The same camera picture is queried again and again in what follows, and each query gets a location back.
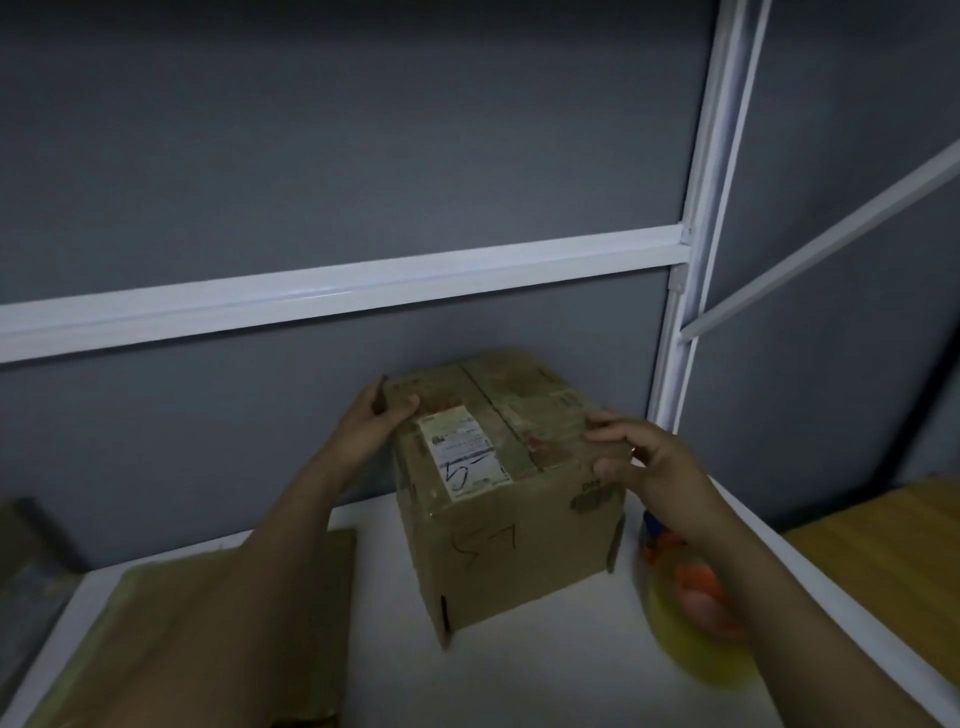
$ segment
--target vertical post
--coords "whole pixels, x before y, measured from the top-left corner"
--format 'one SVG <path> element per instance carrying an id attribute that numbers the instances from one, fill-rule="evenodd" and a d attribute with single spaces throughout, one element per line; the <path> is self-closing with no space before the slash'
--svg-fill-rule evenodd
<path id="1" fill-rule="evenodd" d="M 684 200 L 683 242 L 690 261 L 668 285 L 647 419 L 676 432 L 697 340 L 680 329 L 704 312 L 713 261 L 730 198 L 736 155 L 753 91 L 772 0 L 722 0 L 710 52 L 704 103 Z M 684 281 L 677 284 L 676 277 Z"/>

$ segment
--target left hand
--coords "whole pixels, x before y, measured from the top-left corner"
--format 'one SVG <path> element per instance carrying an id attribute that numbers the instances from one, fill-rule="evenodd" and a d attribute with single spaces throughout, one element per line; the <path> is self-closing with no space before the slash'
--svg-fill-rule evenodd
<path id="1" fill-rule="evenodd" d="M 340 480 L 340 487 L 347 484 L 420 405 L 420 398 L 411 395 L 404 404 L 377 413 L 375 404 L 384 378 L 379 376 L 364 387 L 317 453 L 317 458 Z"/>

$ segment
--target wooden surface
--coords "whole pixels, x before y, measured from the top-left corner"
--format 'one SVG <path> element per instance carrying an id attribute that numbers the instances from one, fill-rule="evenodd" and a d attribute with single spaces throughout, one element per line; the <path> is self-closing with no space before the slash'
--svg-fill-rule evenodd
<path id="1" fill-rule="evenodd" d="M 960 686 L 960 480 L 919 481 L 785 538 Z"/>

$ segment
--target hand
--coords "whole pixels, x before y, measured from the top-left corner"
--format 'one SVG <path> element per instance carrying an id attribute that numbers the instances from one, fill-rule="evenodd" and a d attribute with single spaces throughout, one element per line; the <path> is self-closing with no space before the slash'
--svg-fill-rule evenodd
<path id="1" fill-rule="evenodd" d="M 593 442 L 626 440 L 646 468 L 600 458 L 593 471 L 604 482 L 620 483 L 636 493 L 664 525 L 697 546 L 736 515 L 684 442 L 646 420 L 611 410 L 588 415 Z"/>
<path id="2" fill-rule="evenodd" d="M 417 411 L 420 398 L 412 395 L 404 404 L 386 411 L 378 407 L 384 377 L 372 381 L 340 418 L 330 439 L 314 456 L 332 473 L 342 488 L 370 457 L 383 447 L 387 438 Z"/>

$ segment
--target wooden board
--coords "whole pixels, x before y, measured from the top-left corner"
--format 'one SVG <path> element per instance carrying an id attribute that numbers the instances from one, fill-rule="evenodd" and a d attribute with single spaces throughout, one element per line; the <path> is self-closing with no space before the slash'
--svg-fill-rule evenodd
<path id="1" fill-rule="evenodd" d="M 960 686 L 960 480 L 912 483 L 784 538 Z"/>
<path id="2" fill-rule="evenodd" d="M 129 570 L 110 595 L 53 686 L 27 722 L 28 728 L 85 728 L 104 700 L 160 643 L 204 586 L 224 569 L 236 549 L 156 562 Z M 327 533 L 317 574 L 324 581 L 318 612 L 305 615 L 283 667 L 286 690 L 277 696 L 277 722 L 326 724 L 339 713 L 347 674 L 350 593 L 356 531 Z"/>

